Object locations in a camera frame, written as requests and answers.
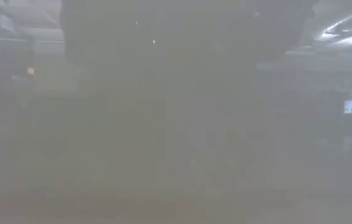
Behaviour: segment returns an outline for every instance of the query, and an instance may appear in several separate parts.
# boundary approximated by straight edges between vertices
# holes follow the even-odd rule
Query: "dark vehicle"
[[[33,40],[18,30],[11,16],[0,8],[0,76],[34,75],[32,50]]]

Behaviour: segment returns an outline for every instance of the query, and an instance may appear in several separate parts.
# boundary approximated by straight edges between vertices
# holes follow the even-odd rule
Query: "orange light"
[[[35,69],[32,68],[32,67],[28,67],[27,68],[27,73],[28,73],[28,75],[35,75]]]

